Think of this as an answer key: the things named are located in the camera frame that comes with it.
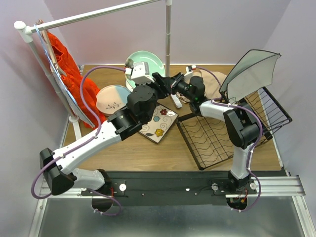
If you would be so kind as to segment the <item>square leaf pattern plate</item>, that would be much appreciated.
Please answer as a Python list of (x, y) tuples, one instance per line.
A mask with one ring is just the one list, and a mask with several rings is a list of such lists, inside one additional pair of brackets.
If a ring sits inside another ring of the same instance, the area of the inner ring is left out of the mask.
[(178, 114), (169, 108), (158, 104), (154, 110), (152, 120), (138, 132), (152, 142), (158, 144), (166, 136), (178, 118)]

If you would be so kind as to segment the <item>cream and teal plate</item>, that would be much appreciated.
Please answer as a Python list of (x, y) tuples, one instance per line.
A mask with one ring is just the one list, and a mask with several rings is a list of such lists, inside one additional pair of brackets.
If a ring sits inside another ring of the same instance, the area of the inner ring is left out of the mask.
[(105, 116), (110, 116), (126, 105), (130, 93), (126, 87), (121, 85), (106, 86), (96, 95), (96, 107)]

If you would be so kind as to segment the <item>large square green plate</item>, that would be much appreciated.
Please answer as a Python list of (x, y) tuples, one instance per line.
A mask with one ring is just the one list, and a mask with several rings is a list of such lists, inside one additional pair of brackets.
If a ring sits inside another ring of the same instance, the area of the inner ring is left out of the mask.
[(257, 63), (260, 63), (274, 56), (276, 56), (278, 59), (281, 57), (281, 54), (261, 49), (249, 50), (242, 56), (242, 58), (235, 64), (233, 69), (229, 72), (224, 82), (222, 83), (219, 92), (222, 93), (227, 91), (228, 84), (243, 71), (249, 69)]

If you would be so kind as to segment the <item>white blue rimmed plate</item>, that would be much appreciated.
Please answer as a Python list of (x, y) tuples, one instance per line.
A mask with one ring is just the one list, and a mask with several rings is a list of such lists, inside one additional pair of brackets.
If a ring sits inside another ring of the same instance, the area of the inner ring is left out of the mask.
[(134, 85), (131, 85), (130, 83), (129, 83), (129, 81), (125, 81), (125, 86), (126, 86), (126, 88), (130, 91), (130, 92), (132, 92), (133, 91), (133, 89), (135, 88), (135, 86)]

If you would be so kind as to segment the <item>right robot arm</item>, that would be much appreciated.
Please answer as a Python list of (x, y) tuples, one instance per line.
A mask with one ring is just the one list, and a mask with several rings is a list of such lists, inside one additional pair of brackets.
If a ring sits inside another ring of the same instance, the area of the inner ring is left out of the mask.
[(207, 99), (201, 77), (193, 76), (189, 82), (184, 77), (178, 73), (168, 78), (168, 92), (179, 93), (189, 101), (192, 112), (179, 117), (177, 126), (198, 169), (204, 171), (231, 160), (224, 177), (210, 180), (213, 193), (255, 194), (250, 163), (262, 136), (261, 121), (247, 103), (231, 105)]

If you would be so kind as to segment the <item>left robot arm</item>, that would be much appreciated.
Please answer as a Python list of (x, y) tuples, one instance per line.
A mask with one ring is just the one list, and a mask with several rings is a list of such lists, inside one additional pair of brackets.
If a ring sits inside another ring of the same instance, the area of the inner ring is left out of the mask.
[(117, 110), (95, 131), (59, 150), (46, 148), (40, 152), (40, 173), (44, 175), (54, 196), (70, 188), (92, 189), (99, 195), (109, 191), (110, 179), (104, 170), (83, 170), (78, 165), (102, 149), (138, 133), (152, 120), (158, 100), (171, 94), (172, 79), (152, 74), (151, 83), (136, 86), (127, 104)]

